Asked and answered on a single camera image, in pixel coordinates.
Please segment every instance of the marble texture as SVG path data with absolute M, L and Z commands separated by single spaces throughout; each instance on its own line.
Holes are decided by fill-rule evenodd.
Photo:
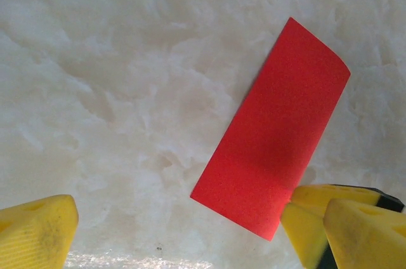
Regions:
M 0 3 L 0 208 L 72 194 L 66 268 L 301 268 L 188 197 L 289 16 L 352 72 L 302 182 L 406 201 L 406 0 Z

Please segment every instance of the red paper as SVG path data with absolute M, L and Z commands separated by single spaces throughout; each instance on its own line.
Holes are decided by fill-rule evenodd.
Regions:
M 349 77 L 290 18 L 191 198 L 271 240 Z

